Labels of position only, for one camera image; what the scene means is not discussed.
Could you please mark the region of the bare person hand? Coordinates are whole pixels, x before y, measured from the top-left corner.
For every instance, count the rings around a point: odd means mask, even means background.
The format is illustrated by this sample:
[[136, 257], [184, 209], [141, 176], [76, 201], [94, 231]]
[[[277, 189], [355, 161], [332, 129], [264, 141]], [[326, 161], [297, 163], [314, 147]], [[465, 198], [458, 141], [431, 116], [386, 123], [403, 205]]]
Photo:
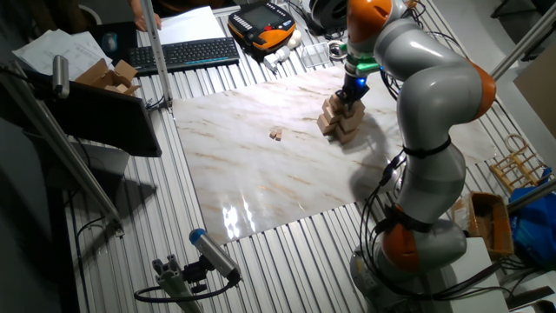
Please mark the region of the bare person hand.
[[139, 0], [128, 0], [129, 7], [132, 10], [134, 15], [134, 23], [142, 32], [147, 31], [147, 23], [145, 22], [143, 13], [142, 13], [142, 6]]

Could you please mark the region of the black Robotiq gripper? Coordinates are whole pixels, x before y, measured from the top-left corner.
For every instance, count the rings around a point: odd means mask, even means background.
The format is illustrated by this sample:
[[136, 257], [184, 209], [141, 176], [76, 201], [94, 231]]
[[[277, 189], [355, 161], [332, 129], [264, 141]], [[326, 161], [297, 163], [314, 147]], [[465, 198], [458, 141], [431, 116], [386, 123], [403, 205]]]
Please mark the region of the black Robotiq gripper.
[[346, 74], [341, 90], [336, 92], [338, 100], [348, 110], [353, 110], [359, 100], [369, 91], [366, 77], [354, 77]]

